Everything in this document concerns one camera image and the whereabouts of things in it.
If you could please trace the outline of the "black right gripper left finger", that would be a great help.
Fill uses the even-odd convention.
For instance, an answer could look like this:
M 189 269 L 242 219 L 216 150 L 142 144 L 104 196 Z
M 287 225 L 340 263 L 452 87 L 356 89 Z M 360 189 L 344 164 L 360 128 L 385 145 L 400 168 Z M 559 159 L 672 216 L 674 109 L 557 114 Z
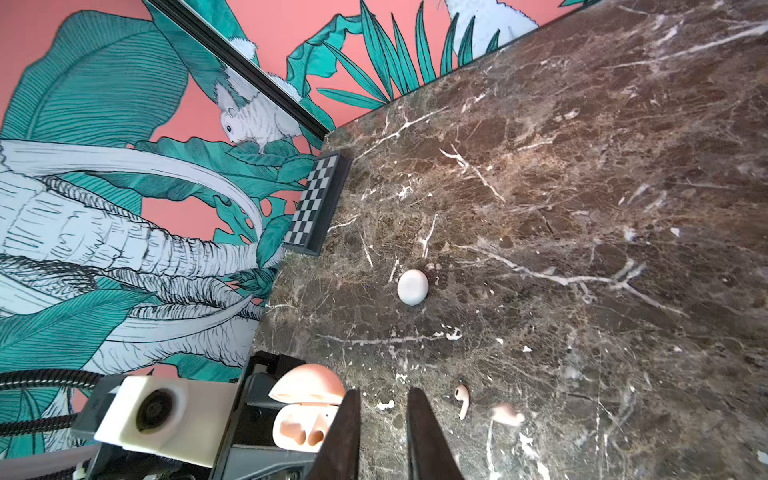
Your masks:
M 307 479 L 357 479 L 360 435 L 361 397 L 352 389 L 345 394 Z

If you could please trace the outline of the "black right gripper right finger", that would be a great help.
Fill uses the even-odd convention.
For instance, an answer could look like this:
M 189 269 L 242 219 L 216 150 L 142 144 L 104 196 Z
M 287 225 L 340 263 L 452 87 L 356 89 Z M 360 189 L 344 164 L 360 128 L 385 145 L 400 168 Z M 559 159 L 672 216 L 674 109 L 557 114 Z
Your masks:
M 407 395 L 408 478 L 462 480 L 443 431 L 420 388 Z

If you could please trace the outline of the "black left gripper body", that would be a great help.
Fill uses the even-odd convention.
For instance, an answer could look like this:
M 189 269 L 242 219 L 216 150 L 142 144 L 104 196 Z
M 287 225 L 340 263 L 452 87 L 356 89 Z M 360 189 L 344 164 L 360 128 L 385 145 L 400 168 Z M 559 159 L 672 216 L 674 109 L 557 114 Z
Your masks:
M 269 398 L 276 382 L 291 369 L 308 364 L 283 354 L 254 352 L 238 382 L 238 391 L 211 479 L 305 479 L 317 453 L 276 446 L 272 427 L 282 404 Z

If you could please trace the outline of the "pink round disc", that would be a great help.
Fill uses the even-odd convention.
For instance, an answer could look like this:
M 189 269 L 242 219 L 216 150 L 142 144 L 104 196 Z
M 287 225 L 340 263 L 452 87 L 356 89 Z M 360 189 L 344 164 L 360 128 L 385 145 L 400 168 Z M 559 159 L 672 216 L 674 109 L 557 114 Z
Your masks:
M 277 447 L 318 453 L 346 391 L 339 377 L 320 364 L 303 364 L 283 375 L 270 390 L 282 404 L 272 427 Z

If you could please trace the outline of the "white earbuds charging case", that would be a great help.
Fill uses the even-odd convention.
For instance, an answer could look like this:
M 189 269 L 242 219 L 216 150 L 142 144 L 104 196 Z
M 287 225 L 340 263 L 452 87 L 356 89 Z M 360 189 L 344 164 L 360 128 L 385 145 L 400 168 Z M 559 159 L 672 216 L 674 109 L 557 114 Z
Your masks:
M 398 297 L 408 306 L 416 306 L 422 303 L 427 297 L 428 292 L 428 278 L 418 269 L 407 270 L 398 280 Z

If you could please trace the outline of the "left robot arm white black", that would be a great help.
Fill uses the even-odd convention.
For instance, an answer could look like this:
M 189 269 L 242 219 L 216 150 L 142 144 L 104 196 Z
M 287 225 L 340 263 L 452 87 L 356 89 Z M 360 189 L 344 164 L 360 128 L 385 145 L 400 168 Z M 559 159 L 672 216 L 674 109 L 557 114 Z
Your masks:
M 71 369 L 4 373 L 25 407 L 44 387 L 90 390 L 78 413 L 5 422 L 15 446 L 69 433 L 95 441 L 95 456 L 55 479 L 303 479 L 334 423 L 345 388 L 320 364 L 254 353 L 228 383 L 152 375 L 101 375 Z

